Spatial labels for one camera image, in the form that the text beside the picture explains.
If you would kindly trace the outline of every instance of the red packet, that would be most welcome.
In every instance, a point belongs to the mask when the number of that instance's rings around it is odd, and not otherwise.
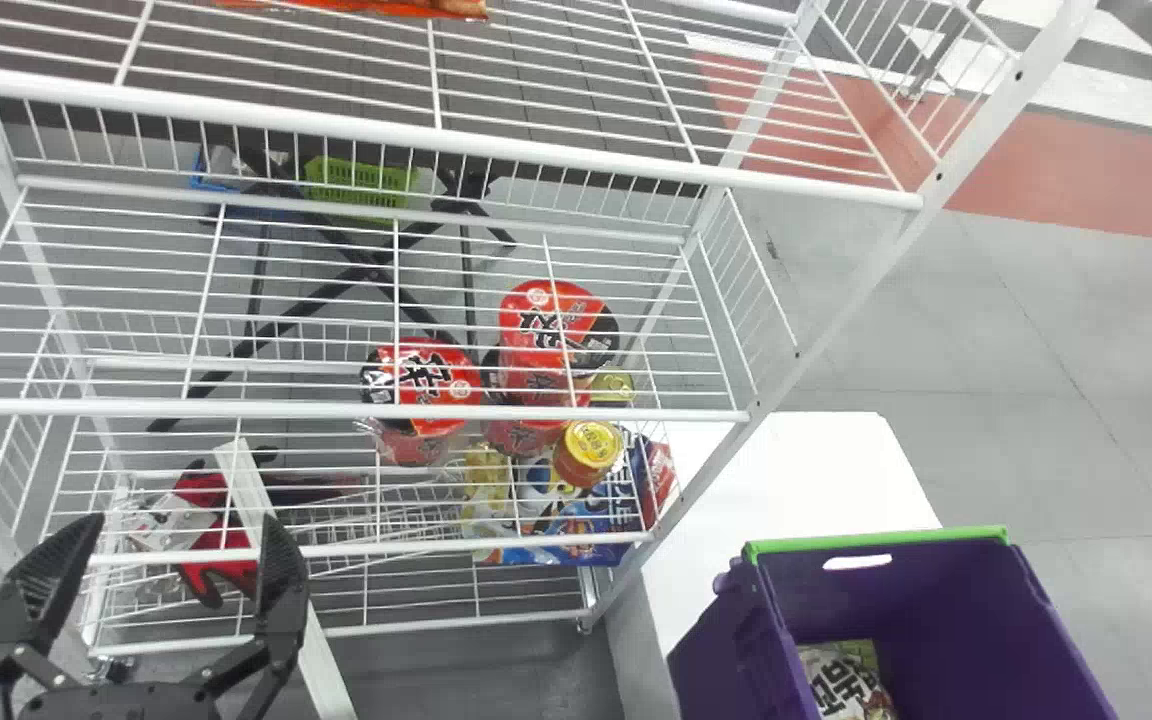
[[[282,6],[260,0],[211,0],[221,8],[251,10],[282,10]],[[285,5],[301,5],[338,13],[380,13],[402,18],[488,18],[486,0],[283,0]]]

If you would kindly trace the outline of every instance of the instant noodle cup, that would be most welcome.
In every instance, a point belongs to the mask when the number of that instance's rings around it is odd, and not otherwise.
[[[500,391],[499,348],[492,348],[483,357],[483,387],[488,400],[499,406],[521,406],[521,402],[513,395],[507,395]],[[570,406],[571,399],[563,395],[561,406]],[[589,406],[589,395],[577,395],[576,406]],[[516,420],[485,420],[483,423],[483,435],[492,447],[503,455],[521,457],[526,455],[539,455],[541,450],[551,447],[563,434],[563,425],[567,420],[537,420],[522,418]]]
[[[576,283],[536,279],[513,288],[499,324],[502,386],[525,406],[571,402],[568,376],[581,394],[620,350],[616,316]]]
[[[431,338],[402,338],[397,358],[393,344],[380,344],[359,373],[362,401],[389,406],[394,393],[401,406],[477,406],[483,389],[479,372],[460,347]],[[399,465],[433,464],[465,420],[456,418],[376,418],[380,453]]]

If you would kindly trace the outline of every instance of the snack bag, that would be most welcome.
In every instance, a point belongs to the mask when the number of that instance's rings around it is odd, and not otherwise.
[[[873,643],[849,641],[799,647],[799,660],[823,720],[896,720]]]

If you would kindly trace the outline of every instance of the wire rack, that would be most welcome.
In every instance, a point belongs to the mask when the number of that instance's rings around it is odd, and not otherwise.
[[[20,423],[23,427],[33,426],[28,419]],[[662,423],[626,424],[622,429],[668,445]],[[182,420],[173,432],[160,433],[146,430],[141,418],[78,418],[68,432],[62,442],[52,438],[33,454],[28,444],[3,444],[0,495],[12,498],[13,506],[29,505],[45,510],[46,521],[31,541],[54,533],[89,511],[106,511],[103,550],[92,559],[96,568],[179,561],[179,552],[134,548],[128,543],[132,533],[131,515],[138,507],[151,506],[157,498],[172,492],[195,461],[204,460],[206,467],[217,468],[215,447],[240,437],[257,448],[257,454],[276,455],[262,465],[273,502],[262,510],[279,516],[308,558],[320,559],[333,568],[338,560],[349,564],[356,556],[378,553],[526,543],[548,547],[641,541],[649,538],[650,528],[645,528],[644,520],[657,518],[681,492],[676,486],[669,488],[667,497],[652,493],[641,497],[641,488],[645,487],[641,480],[645,478],[637,477],[637,469],[622,462],[617,469],[623,468],[626,483],[614,488],[607,503],[591,506],[588,514],[566,516],[598,520],[600,525],[594,536],[535,538],[530,536],[530,525],[544,506],[511,492],[513,471],[536,467],[543,460],[494,454],[486,462],[470,460],[485,444],[475,427],[461,433],[447,455],[429,468],[391,464],[376,447],[374,437],[361,432],[350,420],[191,419]],[[476,468],[493,471],[492,479],[468,477],[467,462],[471,461]],[[17,483],[13,470],[17,465],[41,467],[59,480],[51,486]],[[243,509],[232,498],[227,497],[225,502],[225,510]],[[218,530],[221,538],[229,532],[250,537],[260,532],[259,528],[243,526],[238,515],[229,511],[223,528]],[[188,550],[196,533],[180,529],[165,537],[168,546]],[[177,541],[177,538],[189,539]]]
[[[623,233],[503,223],[507,243],[490,232],[497,220],[463,222],[477,227],[445,227],[403,247],[394,222],[358,227],[240,215],[233,205],[28,191],[0,236],[0,395],[90,402],[91,411],[141,407],[166,418],[234,402],[248,416],[729,420],[745,416],[750,393],[794,351],[730,196],[691,259],[668,236],[626,243]],[[442,333],[472,366],[494,367],[485,363],[503,331],[498,309],[526,279],[576,283],[611,306],[614,364],[637,393],[631,407],[581,407],[596,389],[563,372],[536,393],[569,407],[448,410],[394,397],[362,410],[362,365],[396,338]]]
[[[31,427],[24,419],[22,424]],[[667,441],[658,423],[636,425],[632,432]],[[533,537],[524,528],[538,518],[538,507],[520,494],[513,471],[539,460],[495,455],[502,464],[477,464],[499,470],[495,482],[468,478],[468,455],[483,442],[475,432],[464,433],[435,468],[402,468],[384,464],[372,438],[346,420],[195,419],[173,433],[154,433],[143,429],[141,418],[78,418],[68,438],[51,438],[28,461],[44,468],[44,475],[59,465],[54,487],[40,484],[32,495],[18,495],[8,484],[9,465],[26,453],[5,446],[0,497],[12,497],[20,506],[46,505],[40,538],[88,511],[105,511],[79,605],[79,626],[93,653],[221,647],[251,632],[251,602],[236,588],[223,584],[223,606],[205,609],[179,582],[173,562],[196,553],[144,551],[129,539],[135,511],[172,492],[188,471],[215,471],[198,469],[195,461],[214,457],[217,447],[238,437],[262,455],[265,488],[274,503],[263,510],[273,511],[301,543],[314,609],[329,637],[402,632],[417,626],[576,619],[588,609],[588,584],[573,566],[484,564],[486,548]],[[207,467],[215,468],[215,461]],[[562,552],[558,548],[591,543],[628,547],[647,539],[644,507],[646,520],[658,518],[681,495],[681,487],[676,484],[658,502],[636,491],[634,469],[620,471],[630,479],[620,486],[623,495],[602,510],[590,510],[588,518],[564,515],[607,521],[611,532],[545,536],[531,544]],[[485,500],[485,488],[499,488],[506,500]],[[306,493],[326,497],[306,501]],[[497,511],[484,511],[493,503]],[[226,518],[217,530],[221,537],[259,533],[259,528],[243,525],[242,511],[233,510],[242,509],[232,497],[215,509]],[[191,541],[195,535],[182,529],[170,537]],[[477,550],[468,552],[470,547]]]
[[[346,569],[325,560],[308,564],[314,611],[329,638],[414,626],[574,620],[585,612],[576,568],[477,564],[467,552],[369,556]],[[83,598],[91,597],[93,579],[105,592],[82,629],[98,655],[232,646],[252,629],[252,602],[242,593],[227,592],[219,611],[206,611],[161,566],[105,570],[88,578]]]
[[[790,13],[688,5],[502,0],[490,23],[412,23],[276,1],[0,0],[0,67],[899,187],[810,61],[786,68],[785,91],[764,100],[767,67],[695,48],[696,37],[718,38],[806,58]],[[744,122],[758,103],[773,109],[763,128]],[[730,156],[733,141],[756,146]]]
[[[1090,5],[1062,6],[1021,55],[960,0],[493,0],[488,23],[0,0],[0,520],[32,544],[105,511],[79,620],[93,652],[228,646],[251,630],[250,600],[203,609],[173,570],[197,551],[135,548],[127,520],[243,441],[273,507],[234,507],[236,486],[215,531],[250,535],[242,516],[275,511],[328,637],[588,626],[692,505],[681,478],[658,497],[622,460],[604,483],[621,495],[585,505],[586,532],[536,536],[511,478],[535,458],[471,479],[490,424],[614,420],[664,445],[672,420],[735,424],[689,470],[694,500]],[[750,190],[908,211],[801,349],[741,217]],[[403,338],[452,342],[490,374],[498,309],[525,281],[608,305],[605,370],[630,379],[630,401],[585,402],[567,359],[535,388],[553,404],[361,401],[361,370]],[[448,416],[465,429],[434,469],[391,464],[355,424]],[[479,495],[484,482],[507,492]],[[320,495],[285,494],[306,490]],[[589,569],[482,562],[522,547],[630,555],[607,588]]]

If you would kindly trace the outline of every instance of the can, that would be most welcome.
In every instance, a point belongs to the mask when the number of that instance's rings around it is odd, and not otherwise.
[[[588,389],[620,350],[616,316],[576,283],[535,279],[513,288],[499,323],[502,387],[525,406],[570,402],[568,378],[576,391]]]
[[[589,403],[593,407],[629,407],[637,392],[634,376],[617,367],[606,367],[589,386]]]
[[[483,387],[488,400],[499,406],[522,406],[513,393],[502,392],[500,387],[499,363],[500,348],[493,347],[483,356]],[[563,396],[562,406],[570,406],[571,399]],[[589,395],[576,396],[577,406],[588,406]],[[567,420],[537,420],[522,418],[516,420],[485,420],[483,437],[492,444],[495,450],[511,457],[538,455],[545,448],[553,446],[563,433]]]
[[[554,446],[554,470],[575,487],[590,488],[621,460],[626,441],[616,425],[573,420]]]
[[[362,402],[389,406],[477,406],[483,382],[460,347],[431,338],[401,338],[396,347],[379,344],[358,374]],[[399,465],[433,464],[465,420],[457,418],[376,418],[380,453]]]

